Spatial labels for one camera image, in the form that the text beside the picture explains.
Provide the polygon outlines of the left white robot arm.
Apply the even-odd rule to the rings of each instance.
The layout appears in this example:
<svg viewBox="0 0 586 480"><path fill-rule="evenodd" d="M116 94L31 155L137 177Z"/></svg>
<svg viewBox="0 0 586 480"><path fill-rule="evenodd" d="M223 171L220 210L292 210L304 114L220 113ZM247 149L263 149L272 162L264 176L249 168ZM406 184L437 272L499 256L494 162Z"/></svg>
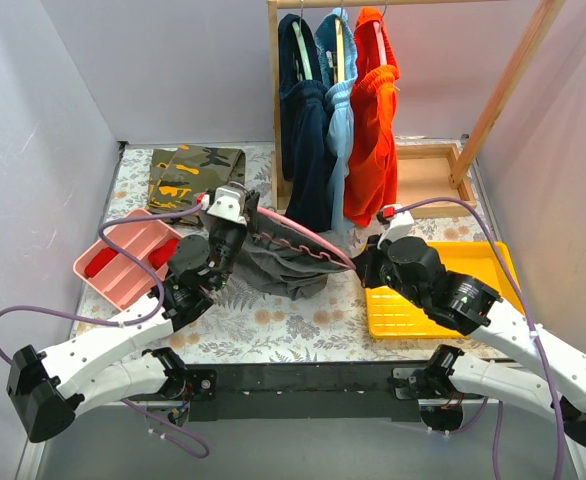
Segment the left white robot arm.
<svg viewBox="0 0 586 480"><path fill-rule="evenodd" d="M7 394L33 443L49 440L75 418L103 404L138 395L189 400L200 387L178 355L147 344L193 323L214 303L248 233L244 215L214 217L207 237L180 240L160 286L95 328L36 351L27 345L11 363Z"/></svg>

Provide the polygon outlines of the pink divided organizer tray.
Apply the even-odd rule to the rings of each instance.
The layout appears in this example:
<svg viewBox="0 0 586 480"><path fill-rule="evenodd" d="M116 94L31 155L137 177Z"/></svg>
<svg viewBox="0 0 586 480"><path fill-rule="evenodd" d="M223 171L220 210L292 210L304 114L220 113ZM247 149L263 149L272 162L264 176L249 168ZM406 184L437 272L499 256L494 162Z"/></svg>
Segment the pink divided organizer tray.
<svg viewBox="0 0 586 480"><path fill-rule="evenodd" d="M181 240L182 236L160 220L150 221L150 213L143 208L134 209L127 216L133 219L140 217L142 220L114 226L107 232L107 237L136 256L160 279L164 279L168 272L167 263L159 270L155 270L149 263L149 253L170 238ZM110 246L102 240L96 241L75 261L73 271L109 303L122 311L148 293L155 282L141 267L120 253L98 275L87 278L84 275L86 265L105 247Z"/></svg>

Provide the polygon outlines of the red block left compartment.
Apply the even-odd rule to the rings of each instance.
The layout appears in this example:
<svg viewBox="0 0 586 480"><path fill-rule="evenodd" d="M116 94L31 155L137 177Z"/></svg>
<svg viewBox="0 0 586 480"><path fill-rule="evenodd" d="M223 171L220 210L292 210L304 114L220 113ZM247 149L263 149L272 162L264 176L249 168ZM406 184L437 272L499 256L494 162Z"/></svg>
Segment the red block left compartment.
<svg viewBox="0 0 586 480"><path fill-rule="evenodd" d="M111 247L101 249L86 265L84 275L87 278L94 278L103 270L116 256L118 252Z"/></svg>

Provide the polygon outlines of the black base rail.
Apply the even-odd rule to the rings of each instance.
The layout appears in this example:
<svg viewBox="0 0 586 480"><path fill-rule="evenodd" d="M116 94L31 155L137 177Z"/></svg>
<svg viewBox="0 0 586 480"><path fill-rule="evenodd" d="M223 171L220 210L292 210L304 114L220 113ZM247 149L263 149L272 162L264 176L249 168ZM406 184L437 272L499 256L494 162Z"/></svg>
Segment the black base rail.
<svg viewBox="0 0 586 480"><path fill-rule="evenodd" d="M147 394L175 405L173 419L389 419L421 422L442 434L474 425L476 394L433 387L422 362L212 364L172 367L168 384Z"/></svg>

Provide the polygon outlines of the red block right compartment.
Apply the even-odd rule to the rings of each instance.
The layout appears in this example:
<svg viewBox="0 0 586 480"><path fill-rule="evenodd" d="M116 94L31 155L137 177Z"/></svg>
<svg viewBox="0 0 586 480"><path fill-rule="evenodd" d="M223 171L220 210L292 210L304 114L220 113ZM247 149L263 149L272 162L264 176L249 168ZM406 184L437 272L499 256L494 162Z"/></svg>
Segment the red block right compartment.
<svg viewBox="0 0 586 480"><path fill-rule="evenodd" d="M170 238L165 243L151 251L148 256L150 265L155 270L159 270L171 258L179 242L179 238Z"/></svg>

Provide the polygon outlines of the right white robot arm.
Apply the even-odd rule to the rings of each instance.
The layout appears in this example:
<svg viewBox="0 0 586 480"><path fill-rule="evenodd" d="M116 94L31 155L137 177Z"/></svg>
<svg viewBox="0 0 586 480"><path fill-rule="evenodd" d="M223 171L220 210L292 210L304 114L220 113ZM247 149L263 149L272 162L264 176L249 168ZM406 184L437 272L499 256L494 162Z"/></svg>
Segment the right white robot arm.
<svg viewBox="0 0 586 480"><path fill-rule="evenodd" d="M585 353L543 327L531 330L525 316L495 289L447 270L437 251L418 237L372 236L353 262L365 287L391 288L438 325L520 365L504 367L440 346L425 373L433 395L458 391L500 400L558 421L564 434L586 447Z"/></svg>

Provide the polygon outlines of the navy blue shorts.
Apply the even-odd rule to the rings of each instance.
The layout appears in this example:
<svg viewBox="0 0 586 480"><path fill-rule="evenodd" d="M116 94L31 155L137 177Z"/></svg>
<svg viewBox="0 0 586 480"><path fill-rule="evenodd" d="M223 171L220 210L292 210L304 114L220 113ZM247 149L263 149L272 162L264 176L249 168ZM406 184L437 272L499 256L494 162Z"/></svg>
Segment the navy blue shorts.
<svg viewBox="0 0 586 480"><path fill-rule="evenodd" d="M282 171L292 183L286 216L314 232L330 229L328 182L336 162L326 135L327 86L313 34L296 14L278 25Z"/></svg>

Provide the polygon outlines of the wooden clothes rack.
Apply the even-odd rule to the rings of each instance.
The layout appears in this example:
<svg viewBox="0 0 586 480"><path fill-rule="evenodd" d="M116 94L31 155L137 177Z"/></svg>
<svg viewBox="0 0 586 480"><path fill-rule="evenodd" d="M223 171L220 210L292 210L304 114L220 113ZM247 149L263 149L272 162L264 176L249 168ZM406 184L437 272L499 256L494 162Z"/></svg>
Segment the wooden clothes rack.
<svg viewBox="0 0 586 480"><path fill-rule="evenodd" d="M306 7L388 6L389 4L388 1L269 1L267 3L275 138L271 155L271 190L272 203L277 212L286 211L292 190L291 183L284 179L282 172L278 12L304 10ZM546 0L538 3L463 147L457 147L452 143L443 145L418 143L400 145L396 148L400 203L406 204L410 201L438 196L446 198L439 203L415 208L413 210L415 218L448 218L466 215L467 210L455 204L455 200L463 200L473 208L477 206L477 198L468 172L563 6L562 1Z"/></svg>

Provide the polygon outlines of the grey shorts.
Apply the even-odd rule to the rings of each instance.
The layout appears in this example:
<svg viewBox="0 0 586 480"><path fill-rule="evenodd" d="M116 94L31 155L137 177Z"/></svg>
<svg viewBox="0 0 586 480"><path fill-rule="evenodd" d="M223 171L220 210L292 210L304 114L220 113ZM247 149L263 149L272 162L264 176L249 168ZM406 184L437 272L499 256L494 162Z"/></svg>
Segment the grey shorts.
<svg viewBox="0 0 586 480"><path fill-rule="evenodd" d="M310 298L326 287L329 275L349 271L273 243L260 236L256 232L258 228L273 237L288 234L294 243L301 243L301 240L296 238L293 232L288 233L284 226L256 214L256 221L247 233L231 273L256 290L291 300ZM319 235L344 251L337 245L331 231Z"/></svg>

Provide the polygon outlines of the light blue shorts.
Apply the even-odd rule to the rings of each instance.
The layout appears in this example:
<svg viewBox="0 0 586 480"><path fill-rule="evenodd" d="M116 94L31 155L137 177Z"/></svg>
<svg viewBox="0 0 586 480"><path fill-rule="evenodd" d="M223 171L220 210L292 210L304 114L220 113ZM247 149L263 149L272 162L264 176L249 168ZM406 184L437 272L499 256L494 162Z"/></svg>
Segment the light blue shorts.
<svg viewBox="0 0 586 480"><path fill-rule="evenodd" d="M348 24L345 9L335 8L326 15L314 34L325 94L329 127L326 141L336 161L328 182L328 199L332 204L331 230L345 237L353 223L344 216L345 180L349 173L348 161L354 144L354 114L351 92L358 77L357 48L353 32ZM344 50L344 80L333 78L333 63L329 57L337 53L341 44Z"/></svg>

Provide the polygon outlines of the yellow plastic tray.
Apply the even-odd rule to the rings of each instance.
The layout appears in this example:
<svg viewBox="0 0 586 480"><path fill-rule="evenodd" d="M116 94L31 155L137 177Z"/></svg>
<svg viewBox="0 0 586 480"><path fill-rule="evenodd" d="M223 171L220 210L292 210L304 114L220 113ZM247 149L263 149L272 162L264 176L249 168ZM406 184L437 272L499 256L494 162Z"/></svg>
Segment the yellow plastic tray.
<svg viewBox="0 0 586 480"><path fill-rule="evenodd" d="M512 283L507 279L488 242L430 241L428 245L438 251L447 269L479 279L497 290L518 311L523 310ZM367 288L365 300L368 331L374 338L440 340L461 336L428 319L422 310L389 287Z"/></svg>

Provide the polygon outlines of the pink plastic hanger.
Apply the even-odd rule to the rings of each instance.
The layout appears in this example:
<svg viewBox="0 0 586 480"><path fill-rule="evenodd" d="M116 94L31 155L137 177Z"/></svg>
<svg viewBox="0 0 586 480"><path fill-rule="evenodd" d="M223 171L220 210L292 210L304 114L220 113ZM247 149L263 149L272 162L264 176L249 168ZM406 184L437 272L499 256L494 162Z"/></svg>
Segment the pink plastic hanger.
<svg viewBox="0 0 586 480"><path fill-rule="evenodd" d="M305 255L308 255L317 260L327 261L348 270L356 270L355 264L344 251L333 245L319 234L312 232L306 227L277 213L276 211L269 210L262 206L258 206L256 208L256 214L268 218L281 226L284 226L287 232L293 232L294 236L301 240L301 243L294 243L289 239L288 234L281 234L279 237L273 237L270 236L266 231L258 228L256 232L260 236L269 239L273 243L285 246L297 252L304 253Z"/></svg>

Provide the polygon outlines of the floral table cloth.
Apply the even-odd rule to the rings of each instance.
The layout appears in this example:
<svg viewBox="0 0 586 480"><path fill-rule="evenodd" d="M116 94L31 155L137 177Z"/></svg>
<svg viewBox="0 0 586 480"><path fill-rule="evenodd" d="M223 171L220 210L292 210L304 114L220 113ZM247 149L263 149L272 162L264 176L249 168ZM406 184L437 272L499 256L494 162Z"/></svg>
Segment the floral table cloth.
<svg viewBox="0 0 586 480"><path fill-rule="evenodd" d="M246 154L245 180L271 207L268 143L234 145ZM111 188L106 220L147 202L152 148L125 147ZM411 231L428 241L486 240L471 216L416 220ZM117 309L85 287L78 313L108 320ZM152 347L171 346L187 363L267 363L427 359L443 340L375 339L368 332L365 293L352 272L331 275L310 299L292 301L248 286L234 270L216 304L197 322Z"/></svg>

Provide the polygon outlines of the camouflage folded shorts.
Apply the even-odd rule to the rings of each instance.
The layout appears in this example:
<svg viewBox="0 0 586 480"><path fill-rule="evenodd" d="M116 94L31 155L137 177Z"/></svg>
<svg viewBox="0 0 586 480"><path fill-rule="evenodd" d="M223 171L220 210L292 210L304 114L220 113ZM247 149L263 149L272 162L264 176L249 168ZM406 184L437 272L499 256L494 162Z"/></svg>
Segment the camouflage folded shorts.
<svg viewBox="0 0 586 480"><path fill-rule="evenodd" d="M244 182L246 154L241 149L182 144L155 149L151 157L147 210L153 214L190 209L209 189Z"/></svg>

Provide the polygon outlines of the red block compartment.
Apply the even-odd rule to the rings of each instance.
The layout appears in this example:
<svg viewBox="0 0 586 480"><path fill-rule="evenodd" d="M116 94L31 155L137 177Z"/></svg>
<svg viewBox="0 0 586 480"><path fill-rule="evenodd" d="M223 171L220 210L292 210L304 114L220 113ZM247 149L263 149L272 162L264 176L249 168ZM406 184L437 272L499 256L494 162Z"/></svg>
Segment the red block compartment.
<svg viewBox="0 0 586 480"><path fill-rule="evenodd" d="M151 251L148 256L150 265L155 270L159 270L171 258L179 242L179 238L170 238L165 243Z"/></svg>
<svg viewBox="0 0 586 480"><path fill-rule="evenodd" d="M87 278L94 278L103 270L116 256L118 252L111 247L101 249L86 265L84 275Z"/></svg>

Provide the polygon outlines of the orange shorts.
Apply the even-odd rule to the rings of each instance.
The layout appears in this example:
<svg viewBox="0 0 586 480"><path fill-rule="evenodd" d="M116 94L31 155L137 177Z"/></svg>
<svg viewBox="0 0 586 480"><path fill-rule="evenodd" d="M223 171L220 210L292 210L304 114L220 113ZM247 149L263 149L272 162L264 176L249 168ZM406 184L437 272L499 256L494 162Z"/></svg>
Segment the orange shorts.
<svg viewBox="0 0 586 480"><path fill-rule="evenodd" d="M396 202L393 122L398 102L396 82L401 73L379 10L360 10L354 42L358 73L350 95L354 140L343 212L355 225L366 227L383 206Z"/></svg>

